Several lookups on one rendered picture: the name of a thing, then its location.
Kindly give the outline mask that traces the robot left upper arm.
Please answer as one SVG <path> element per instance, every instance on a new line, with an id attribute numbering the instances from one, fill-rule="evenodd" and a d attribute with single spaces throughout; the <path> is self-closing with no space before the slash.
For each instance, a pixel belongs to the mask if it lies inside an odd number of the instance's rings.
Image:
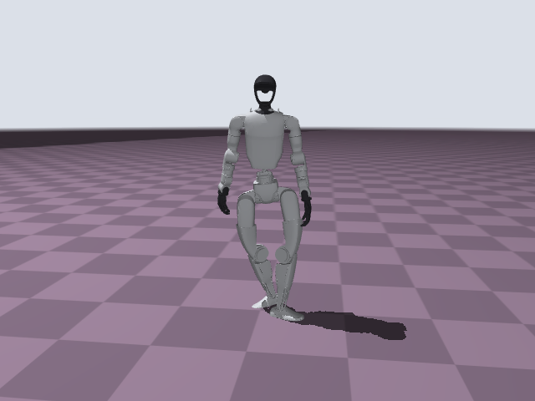
<path id="1" fill-rule="evenodd" d="M 288 134 L 290 145 L 293 153 L 290 155 L 291 163 L 293 165 L 304 164 L 303 152 L 302 152 L 302 136 L 298 119 L 294 116 L 283 115 L 285 128 L 290 130 Z"/>

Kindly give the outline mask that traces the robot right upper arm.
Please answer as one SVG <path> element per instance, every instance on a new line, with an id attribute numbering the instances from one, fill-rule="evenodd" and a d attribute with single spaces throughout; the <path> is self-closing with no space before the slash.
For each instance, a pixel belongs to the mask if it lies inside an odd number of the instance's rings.
<path id="1" fill-rule="evenodd" d="M 226 162 L 236 164 L 238 161 L 239 152 L 237 152 L 237 147 L 238 147 L 240 136 L 241 136 L 241 132 L 239 130 L 242 127 L 244 127 L 245 118 L 246 118 L 246 114 L 237 114 L 233 116 L 230 121 L 228 136 L 227 136 Z"/>

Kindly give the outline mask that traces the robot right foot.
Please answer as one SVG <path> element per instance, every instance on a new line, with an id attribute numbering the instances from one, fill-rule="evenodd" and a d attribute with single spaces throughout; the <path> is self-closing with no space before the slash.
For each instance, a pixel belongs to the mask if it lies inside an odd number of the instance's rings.
<path id="1" fill-rule="evenodd" d="M 277 293 L 276 293 L 276 296 L 277 296 Z M 271 297 L 272 297 L 272 295 L 271 295 Z M 275 305 L 275 304 L 277 304 L 277 297 L 270 298 L 268 296 L 265 296 L 260 302 L 257 302 L 256 304 L 252 305 L 252 307 L 253 308 L 270 307 L 270 306 Z"/>

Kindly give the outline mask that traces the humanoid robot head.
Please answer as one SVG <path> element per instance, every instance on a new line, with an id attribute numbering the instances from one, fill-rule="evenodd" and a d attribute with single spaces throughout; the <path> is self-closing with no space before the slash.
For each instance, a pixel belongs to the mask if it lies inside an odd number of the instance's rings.
<path id="1" fill-rule="evenodd" d="M 260 101 L 257 96 L 257 91 L 262 90 L 263 93 L 268 93 L 269 91 L 273 91 L 273 96 L 269 102 Z M 274 111 L 268 111 L 271 109 L 271 103 L 274 99 L 276 93 L 276 82 L 275 79 L 270 75 L 261 75 L 257 77 L 254 83 L 254 94 L 256 97 L 257 102 L 259 103 L 259 109 L 261 111 L 256 111 L 259 114 L 271 114 Z"/>

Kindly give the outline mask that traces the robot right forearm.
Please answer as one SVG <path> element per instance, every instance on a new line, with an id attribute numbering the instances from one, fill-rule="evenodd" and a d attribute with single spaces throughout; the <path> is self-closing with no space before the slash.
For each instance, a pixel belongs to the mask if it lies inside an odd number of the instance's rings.
<path id="1" fill-rule="evenodd" d="M 226 162 L 227 158 L 227 151 L 224 154 L 224 160 L 222 165 L 222 177 L 221 182 L 218 185 L 219 191 L 222 193 L 223 188 L 228 187 L 230 190 L 230 185 L 232 184 L 232 176 L 233 171 L 235 169 L 235 165 L 233 163 Z"/>

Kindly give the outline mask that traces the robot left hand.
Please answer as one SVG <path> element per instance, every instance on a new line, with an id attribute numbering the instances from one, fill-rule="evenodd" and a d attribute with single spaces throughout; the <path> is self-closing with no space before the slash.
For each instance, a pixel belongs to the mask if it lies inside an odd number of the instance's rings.
<path id="1" fill-rule="evenodd" d="M 306 221 L 303 221 L 303 224 L 301 226 L 306 226 L 309 223 L 310 218 L 311 218 L 310 217 L 310 214 L 311 214 L 311 202 L 310 201 L 312 200 L 312 197 L 308 197 L 308 192 L 306 190 L 302 190 L 301 196 L 302 196 L 301 201 L 304 202 L 304 209 L 305 209 L 302 220 L 306 218 Z"/>

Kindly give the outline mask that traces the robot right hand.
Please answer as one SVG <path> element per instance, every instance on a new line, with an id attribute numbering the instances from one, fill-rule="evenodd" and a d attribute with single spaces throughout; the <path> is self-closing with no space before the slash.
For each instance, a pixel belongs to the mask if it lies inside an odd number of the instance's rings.
<path id="1" fill-rule="evenodd" d="M 227 208 L 227 204 L 226 204 L 226 202 L 227 202 L 226 196 L 228 195 L 228 191 L 229 191 L 228 187 L 223 188 L 222 193 L 218 190 L 218 194 L 219 195 L 217 197 L 217 199 L 218 199 L 217 204 L 219 205 L 219 208 L 221 209 L 221 211 L 226 215 L 230 214 L 230 211 Z"/>

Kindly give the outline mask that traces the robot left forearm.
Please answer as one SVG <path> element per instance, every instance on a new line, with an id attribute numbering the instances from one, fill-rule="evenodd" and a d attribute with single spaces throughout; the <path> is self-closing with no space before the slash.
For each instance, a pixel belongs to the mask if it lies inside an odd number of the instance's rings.
<path id="1" fill-rule="evenodd" d="M 310 197 L 311 195 L 311 190 L 308 188 L 309 187 L 308 173 L 307 173 L 308 169 L 307 169 L 306 158 L 305 158 L 304 153 L 303 153 L 303 159 L 304 159 L 304 164 L 294 169 L 296 176 L 297 176 L 299 195 L 301 198 L 302 198 L 301 196 L 302 190 L 306 190 L 308 192 L 308 197 Z"/>

